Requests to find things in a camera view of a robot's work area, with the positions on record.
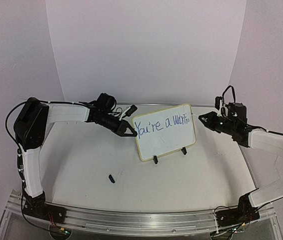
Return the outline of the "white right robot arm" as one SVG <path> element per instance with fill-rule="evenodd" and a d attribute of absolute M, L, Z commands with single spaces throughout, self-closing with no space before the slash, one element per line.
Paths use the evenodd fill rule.
<path fill-rule="evenodd" d="M 283 160 L 283 133 L 251 125 L 247 119 L 247 108 L 242 103 L 224 103 L 218 97 L 215 111 L 198 116 L 200 122 L 209 130 L 231 136 L 239 146 L 269 153 L 276 161 Z M 283 198 L 283 171 L 277 170 L 278 178 L 248 194 L 249 205 L 253 208 Z"/>

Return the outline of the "black right board stand foot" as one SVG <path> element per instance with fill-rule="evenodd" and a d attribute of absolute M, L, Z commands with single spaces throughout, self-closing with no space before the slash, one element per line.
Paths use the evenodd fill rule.
<path fill-rule="evenodd" d="M 181 151 L 182 151 L 182 153 L 183 153 L 184 155 L 187 154 L 187 149 L 186 149 L 185 147 L 183 147 L 183 148 L 181 149 Z"/>

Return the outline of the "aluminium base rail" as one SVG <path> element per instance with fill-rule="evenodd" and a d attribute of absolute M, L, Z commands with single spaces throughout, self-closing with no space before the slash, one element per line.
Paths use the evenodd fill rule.
<path fill-rule="evenodd" d="M 22 239 L 195 239 L 195 240 L 281 240 L 274 207 L 259 210 L 259 219 L 233 226 L 219 226 L 217 210 L 168 212 L 128 212 L 90 209 L 60 203 L 49 205 L 63 209 L 48 219 L 21 213 L 25 202 L 13 190 L 0 220 L 0 240 Z"/>

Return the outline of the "black left board stand foot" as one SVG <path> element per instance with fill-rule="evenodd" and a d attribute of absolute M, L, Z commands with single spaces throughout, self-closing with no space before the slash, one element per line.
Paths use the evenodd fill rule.
<path fill-rule="evenodd" d="M 153 156 L 153 162 L 157 165 L 158 164 L 158 157 L 156 155 Z"/>

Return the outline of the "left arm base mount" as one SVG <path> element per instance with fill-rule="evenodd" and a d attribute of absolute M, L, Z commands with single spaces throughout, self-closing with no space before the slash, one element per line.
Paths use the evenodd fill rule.
<path fill-rule="evenodd" d="M 44 198 L 27 198 L 22 212 L 30 217 L 62 224 L 65 221 L 66 208 L 46 203 Z"/>

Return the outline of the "blue marker cap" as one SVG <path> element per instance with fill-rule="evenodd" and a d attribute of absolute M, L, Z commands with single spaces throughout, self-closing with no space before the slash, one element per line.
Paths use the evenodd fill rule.
<path fill-rule="evenodd" d="M 112 184 L 114 184 L 114 183 L 115 183 L 115 180 L 114 180 L 114 178 L 112 177 L 112 175 L 111 175 L 111 174 L 108 176 L 108 178 L 109 178 L 109 180 L 111 181 L 111 183 L 112 183 Z"/>

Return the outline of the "black board stand foot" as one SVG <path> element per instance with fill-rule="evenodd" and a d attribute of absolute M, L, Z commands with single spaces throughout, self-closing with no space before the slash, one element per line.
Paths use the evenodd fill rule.
<path fill-rule="evenodd" d="M 182 153 L 183 153 L 184 155 L 187 154 L 187 149 L 186 149 L 185 147 L 183 147 L 183 148 L 181 149 L 181 151 L 182 151 Z"/>
<path fill-rule="evenodd" d="M 153 162 L 157 165 L 158 164 L 158 157 L 156 155 L 153 156 Z"/>

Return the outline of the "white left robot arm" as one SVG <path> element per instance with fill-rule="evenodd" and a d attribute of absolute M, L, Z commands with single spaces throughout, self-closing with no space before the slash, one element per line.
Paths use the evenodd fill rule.
<path fill-rule="evenodd" d="M 49 213 L 41 199 L 45 196 L 40 174 L 40 151 L 45 142 L 47 128 L 61 122 L 95 123 L 120 137 L 136 137 L 138 133 L 125 120 L 137 107 L 133 104 L 117 112 L 116 99 L 101 93 L 91 102 L 44 101 L 30 97 L 13 125 L 14 140 L 18 145 L 18 171 L 26 196 L 31 199 L 28 207 L 39 218 Z"/>

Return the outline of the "white whiteboard yellow rim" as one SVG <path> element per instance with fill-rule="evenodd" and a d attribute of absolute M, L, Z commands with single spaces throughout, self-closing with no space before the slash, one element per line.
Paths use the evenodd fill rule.
<path fill-rule="evenodd" d="M 134 116 L 131 123 L 137 132 L 136 144 L 143 162 L 187 148 L 197 141 L 192 107 L 187 103 Z"/>

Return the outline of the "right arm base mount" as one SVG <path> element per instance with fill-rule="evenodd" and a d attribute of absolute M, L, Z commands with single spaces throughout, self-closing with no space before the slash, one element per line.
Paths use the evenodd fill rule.
<path fill-rule="evenodd" d="M 250 203 L 239 203 L 236 208 L 218 210 L 214 215 L 219 227 L 247 224 L 260 218 L 257 208 L 252 207 Z"/>

